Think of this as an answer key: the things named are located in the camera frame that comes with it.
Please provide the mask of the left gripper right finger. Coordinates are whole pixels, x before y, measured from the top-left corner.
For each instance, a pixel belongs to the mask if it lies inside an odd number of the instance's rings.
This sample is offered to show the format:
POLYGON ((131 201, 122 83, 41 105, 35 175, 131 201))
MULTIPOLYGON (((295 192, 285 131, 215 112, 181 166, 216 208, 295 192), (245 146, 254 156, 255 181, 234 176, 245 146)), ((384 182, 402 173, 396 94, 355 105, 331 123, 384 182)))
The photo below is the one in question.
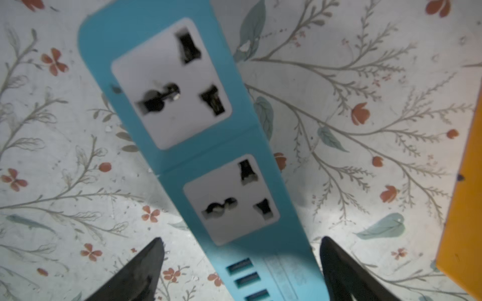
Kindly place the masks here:
POLYGON ((330 237, 321 240, 320 260, 330 300, 399 299, 330 237))

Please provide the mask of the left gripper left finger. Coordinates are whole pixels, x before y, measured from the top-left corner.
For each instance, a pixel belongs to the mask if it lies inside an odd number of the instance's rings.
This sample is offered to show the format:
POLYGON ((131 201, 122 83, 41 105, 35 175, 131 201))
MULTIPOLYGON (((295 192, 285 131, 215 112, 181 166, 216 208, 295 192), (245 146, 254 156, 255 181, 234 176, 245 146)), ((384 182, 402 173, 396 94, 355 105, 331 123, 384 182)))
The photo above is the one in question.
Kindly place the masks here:
POLYGON ((164 244, 158 237, 87 298, 87 301, 154 300, 163 262, 164 244))

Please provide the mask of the blue power strip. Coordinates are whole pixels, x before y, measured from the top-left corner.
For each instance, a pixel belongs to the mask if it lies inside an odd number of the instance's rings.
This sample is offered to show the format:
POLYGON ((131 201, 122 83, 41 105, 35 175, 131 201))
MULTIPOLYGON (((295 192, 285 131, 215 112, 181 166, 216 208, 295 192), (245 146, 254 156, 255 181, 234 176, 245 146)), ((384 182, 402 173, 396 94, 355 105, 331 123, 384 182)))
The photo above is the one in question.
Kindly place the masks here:
POLYGON ((235 300, 328 300, 208 1, 114 1, 81 57, 235 300))

